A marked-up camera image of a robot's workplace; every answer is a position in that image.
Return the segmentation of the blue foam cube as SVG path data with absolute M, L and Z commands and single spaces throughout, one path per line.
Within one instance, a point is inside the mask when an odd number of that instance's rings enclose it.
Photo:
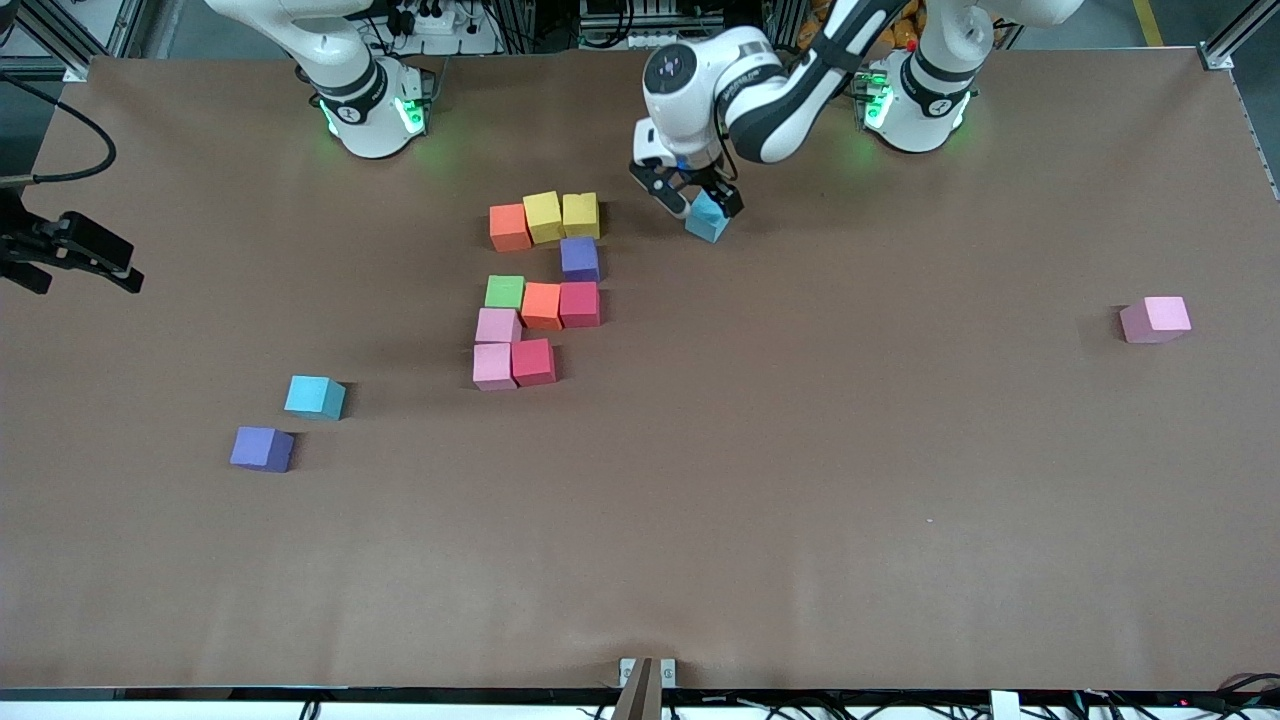
M 283 409 L 303 419 L 339 421 L 346 406 L 346 387 L 321 375 L 293 375 Z
M 730 218 L 705 190 L 690 202 L 689 214 L 684 219 L 686 232 L 708 243 L 717 243 L 728 224 Z

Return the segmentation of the yellow foam cube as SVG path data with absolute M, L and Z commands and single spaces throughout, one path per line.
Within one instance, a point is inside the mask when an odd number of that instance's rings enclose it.
M 561 196 L 556 191 L 526 195 L 522 205 L 534 245 L 553 243 L 566 237 Z
M 600 206 L 595 192 L 563 193 L 561 219 L 566 237 L 602 237 Z

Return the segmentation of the purple foam cube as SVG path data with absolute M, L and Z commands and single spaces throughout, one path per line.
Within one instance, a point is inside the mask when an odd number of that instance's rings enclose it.
M 559 261 L 563 282 L 602 281 L 602 266 L 596 241 L 590 236 L 567 237 L 559 242 Z
M 239 427 L 229 464 L 253 471 L 287 473 L 293 448 L 294 437 L 291 433 L 271 427 Z

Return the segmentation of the red foam cube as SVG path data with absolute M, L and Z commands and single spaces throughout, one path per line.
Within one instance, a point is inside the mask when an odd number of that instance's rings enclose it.
M 547 386 L 558 380 L 556 354 L 549 340 L 521 340 L 513 342 L 509 351 L 517 387 Z
M 563 328 L 591 328 L 602 324 L 602 296 L 596 282 L 573 281 L 559 284 L 559 322 Z

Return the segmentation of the orange foam cube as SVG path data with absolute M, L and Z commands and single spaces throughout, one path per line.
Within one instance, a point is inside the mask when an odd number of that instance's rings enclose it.
M 526 282 L 520 316 L 530 329 L 561 331 L 561 284 Z
M 525 206 L 521 202 L 489 208 L 489 237 L 497 252 L 517 252 L 532 247 Z

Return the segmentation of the bag of orange fruits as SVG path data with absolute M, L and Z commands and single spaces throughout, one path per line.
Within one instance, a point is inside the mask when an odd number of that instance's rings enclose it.
M 833 5 L 835 0 L 809 0 L 809 10 L 797 31 L 796 47 L 800 50 L 809 47 L 822 24 L 828 19 Z M 872 45 L 870 54 L 876 55 L 895 49 L 914 49 L 925 23 L 925 0 L 910 0 L 895 18 L 895 22 L 879 33 L 878 40 Z

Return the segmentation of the brown paper table cover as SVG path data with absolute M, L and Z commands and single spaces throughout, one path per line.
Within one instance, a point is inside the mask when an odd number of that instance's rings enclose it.
M 125 293 L 0 288 L 0 684 L 1212 691 L 1280 673 L 1280 202 L 1192 49 L 995 55 L 938 152 L 827 106 L 717 243 L 628 176 L 641 54 L 452 61 L 364 161 L 289 61 L 105 61 L 35 187 Z M 595 192 L 602 324 L 480 391 L 489 208 Z M 1181 296 L 1192 329 L 1119 313 Z M 339 421 L 283 409 L 346 387 Z M 287 473 L 229 464 L 239 427 Z

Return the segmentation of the aluminium frame profile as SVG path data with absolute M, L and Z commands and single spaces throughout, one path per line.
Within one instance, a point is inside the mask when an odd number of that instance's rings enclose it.
M 99 56 L 134 56 L 164 0 L 0 0 L 0 72 L 83 82 Z
M 1198 45 L 1204 69 L 1231 69 L 1233 54 L 1277 13 L 1280 13 L 1280 0 L 1248 0 L 1222 28 Z

